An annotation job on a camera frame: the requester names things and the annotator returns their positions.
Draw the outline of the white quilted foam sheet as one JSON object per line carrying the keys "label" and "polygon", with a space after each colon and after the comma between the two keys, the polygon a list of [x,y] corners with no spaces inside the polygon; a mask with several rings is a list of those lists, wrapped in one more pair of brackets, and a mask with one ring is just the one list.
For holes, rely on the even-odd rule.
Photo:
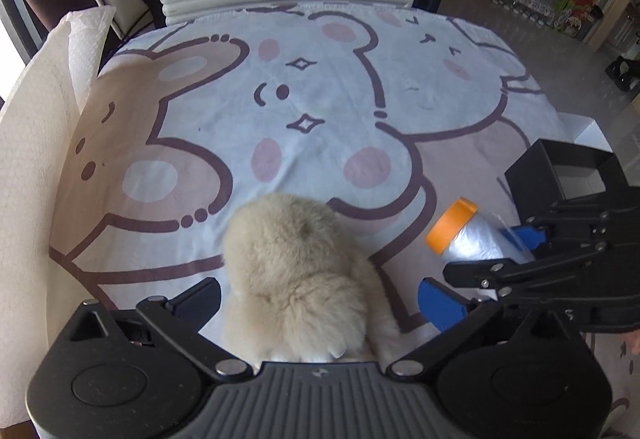
{"label": "white quilted foam sheet", "polygon": [[49,239],[58,181],[115,7],[62,17],[1,109],[1,425],[25,422],[48,346]]}

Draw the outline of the plastic roll with orange cap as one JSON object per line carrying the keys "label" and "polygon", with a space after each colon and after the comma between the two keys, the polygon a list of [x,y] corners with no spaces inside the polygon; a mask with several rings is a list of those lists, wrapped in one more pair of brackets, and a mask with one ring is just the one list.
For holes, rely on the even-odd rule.
{"label": "plastic roll with orange cap", "polygon": [[425,243],[445,263],[488,259],[528,263],[534,259],[512,229],[465,198],[457,199],[442,213],[427,232]]}

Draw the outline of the beige plush toy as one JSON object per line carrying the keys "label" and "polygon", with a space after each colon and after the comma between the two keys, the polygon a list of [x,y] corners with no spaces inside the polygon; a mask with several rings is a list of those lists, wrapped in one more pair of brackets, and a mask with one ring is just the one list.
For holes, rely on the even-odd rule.
{"label": "beige plush toy", "polygon": [[383,283],[334,211],[269,193],[239,207],[222,239],[230,291],[221,343],[265,362],[375,361],[401,355]]}

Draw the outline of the red green snack box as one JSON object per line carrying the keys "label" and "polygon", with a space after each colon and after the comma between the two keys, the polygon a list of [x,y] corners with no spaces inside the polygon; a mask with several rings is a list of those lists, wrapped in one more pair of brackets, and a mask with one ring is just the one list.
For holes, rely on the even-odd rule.
{"label": "red green snack box", "polygon": [[560,0],[555,8],[552,29],[570,38],[583,40],[596,22],[594,0]]}

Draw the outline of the white cardboard tray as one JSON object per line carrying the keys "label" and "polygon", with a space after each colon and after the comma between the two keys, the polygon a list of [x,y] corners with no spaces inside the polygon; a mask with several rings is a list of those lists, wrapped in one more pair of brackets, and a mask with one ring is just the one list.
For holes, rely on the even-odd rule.
{"label": "white cardboard tray", "polygon": [[559,112],[558,116],[574,144],[605,152],[613,151],[601,127],[593,118],[565,112]]}

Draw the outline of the cartoon bear bed sheet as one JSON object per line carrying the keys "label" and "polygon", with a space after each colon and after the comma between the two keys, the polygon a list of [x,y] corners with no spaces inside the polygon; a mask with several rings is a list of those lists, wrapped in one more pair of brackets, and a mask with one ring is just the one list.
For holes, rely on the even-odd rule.
{"label": "cartoon bear bed sheet", "polygon": [[[539,139],[574,144],[510,47],[461,19],[302,3],[218,11],[133,40],[94,82],[58,186],[50,255],[90,297],[29,384],[36,430],[637,437],[639,329],[586,331],[510,287],[453,287],[425,243],[465,198],[535,259],[546,237],[521,222],[506,171]],[[214,277],[221,307],[200,334],[224,348],[222,239],[239,207],[269,193],[329,206],[367,254],[401,334],[395,361],[438,334],[418,305],[426,277],[495,300],[500,333],[427,378],[356,361],[265,362],[245,381],[211,379],[136,306]]]}

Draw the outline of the black cardboard box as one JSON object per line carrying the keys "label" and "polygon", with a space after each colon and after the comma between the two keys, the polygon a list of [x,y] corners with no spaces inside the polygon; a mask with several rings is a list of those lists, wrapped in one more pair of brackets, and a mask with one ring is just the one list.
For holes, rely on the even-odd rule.
{"label": "black cardboard box", "polygon": [[614,153],[548,139],[511,165],[506,182],[523,221],[569,206],[624,206],[634,196]]}

